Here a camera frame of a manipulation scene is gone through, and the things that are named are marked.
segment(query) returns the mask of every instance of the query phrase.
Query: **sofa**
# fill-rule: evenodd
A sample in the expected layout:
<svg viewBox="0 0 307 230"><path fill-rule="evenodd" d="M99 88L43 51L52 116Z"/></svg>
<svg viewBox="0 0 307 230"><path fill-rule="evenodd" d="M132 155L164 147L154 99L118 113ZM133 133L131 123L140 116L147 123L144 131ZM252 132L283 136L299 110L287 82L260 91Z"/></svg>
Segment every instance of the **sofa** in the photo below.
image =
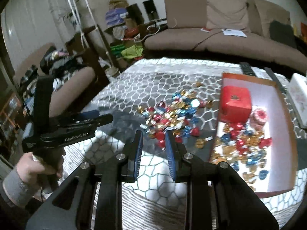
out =
<svg viewBox="0 0 307 230"><path fill-rule="evenodd" d="M47 43L30 54L15 71L13 81L17 87L25 72L32 65L37 66L38 74L45 75L40 69L40 61L45 54L54 48L53 43ZM105 86L109 80L98 62L98 56L90 49L82 54L85 67L79 70L70 80L52 93L49 117L63 113L80 112Z"/></svg>
<svg viewBox="0 0 307 230"><path fill-rule="evenodd" d="M299 73L307 71L307 57L295 46L271 39L273 22L287 28L285 38L294 39L290 13L274 3L266 0L165 0L165 9L168 29L145 41L146 53L190 58L209 58L213 54L233 63L250 60L267 67L277 65ZM200 30L204 27L210 32ZM221 29L242 30L247 37L225 36Z"/></svg>

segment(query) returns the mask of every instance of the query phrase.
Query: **screw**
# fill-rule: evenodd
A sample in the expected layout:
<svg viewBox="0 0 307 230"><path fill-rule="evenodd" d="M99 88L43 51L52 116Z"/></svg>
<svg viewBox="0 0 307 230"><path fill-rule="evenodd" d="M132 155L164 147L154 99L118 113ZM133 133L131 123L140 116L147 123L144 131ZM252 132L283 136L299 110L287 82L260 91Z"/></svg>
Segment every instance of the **screw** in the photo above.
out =
<svg viewBox="0 0 307 230"><path fill-rule="evenodd" d="M120 153L120 154L117 154L117 155L116 155L116 158L117 158L118 160L123 160L123 159L126 158L126 155L123 154L123 153Z"/></svg>
<svg viewBox="0 0 307 230"><path fill-rule="evenodd" d="M222 169L227 169L228 168L228 163L227 162L220 162L220 167Z"/></svg>
<svg viewBox="0 0 307 230"><path fill-rule="evenodd" d="M80 168L83 169L83 170L86 170L89 166L90 166L89 163L82 163L82 164L80 165Z"/></svg>
<svg viewBox="0 0 307 230"><path fill-rule="evenodd" d="M192 158L193 158L193 154L191 154L191 153L185 153L185 154L183 155L183 157L184 157L185 159L189 160L189 159L192 159Z"/></svg>

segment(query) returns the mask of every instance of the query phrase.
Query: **red cube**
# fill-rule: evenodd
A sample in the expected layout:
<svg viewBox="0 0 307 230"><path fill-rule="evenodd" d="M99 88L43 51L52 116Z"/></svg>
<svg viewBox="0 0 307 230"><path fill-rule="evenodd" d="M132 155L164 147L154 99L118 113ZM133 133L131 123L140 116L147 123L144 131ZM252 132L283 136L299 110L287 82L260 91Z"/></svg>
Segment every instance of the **red cube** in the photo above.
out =
<svg viewBox="0 0 307 230"><path fill-rule="evenodd" d="M220 121L246 123L252 110L251 95L247 88L224 86L220 99Z"/></svg>

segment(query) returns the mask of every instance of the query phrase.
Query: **pile of candy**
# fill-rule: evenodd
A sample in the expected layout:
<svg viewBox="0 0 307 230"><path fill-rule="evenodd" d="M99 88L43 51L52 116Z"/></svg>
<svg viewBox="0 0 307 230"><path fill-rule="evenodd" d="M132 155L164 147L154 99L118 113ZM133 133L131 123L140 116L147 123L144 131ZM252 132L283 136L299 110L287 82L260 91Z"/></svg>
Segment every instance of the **pile of candy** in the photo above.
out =
<svg viewBox="0 0 307 230"><path fill-rule="evenodd" d="M267 170L263 169L267 160L266 148L272 145L272 138L264 138L264 131L254 131L248 124L226 123L223 128L224 134L215 139L215 149L211 156L211 162L217 164L221 161L229 163L235 171L239 171L239 162L249 168L249 172L243 173L243 179L248 184L254 184L256 179L264 180Z"/></svg>
<svg viewBox="0 0 307 230"><path fill-rule="evenodd" d="M196 126L199 119L195 116L198 108L212 108L213 101L203 101L196 97L193 90L174 93L171 104L160 101L156 107L138 107L138 112L147 120L142 125L149 137L158 140L158 146L165 147L165 132L172 130L175 140L182 143L182 138L199 137L200 129ZM205 141L198 141L197 147L202 148Z"/></svg>

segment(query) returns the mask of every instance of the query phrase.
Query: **gray sleeve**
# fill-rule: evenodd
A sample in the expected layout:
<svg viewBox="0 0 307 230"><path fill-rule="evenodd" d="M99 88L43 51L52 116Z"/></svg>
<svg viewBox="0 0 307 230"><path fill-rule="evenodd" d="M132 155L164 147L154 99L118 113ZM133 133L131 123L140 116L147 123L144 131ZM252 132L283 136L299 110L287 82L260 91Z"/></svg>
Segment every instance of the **gray sleeve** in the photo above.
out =
<svg viewBox="0 0 307 230"><path fill-rule="evenodd" d="M24 208L37 188L25 184L19 177L16 167L3 181L3 190L7 197L18 207Z"/></svg>

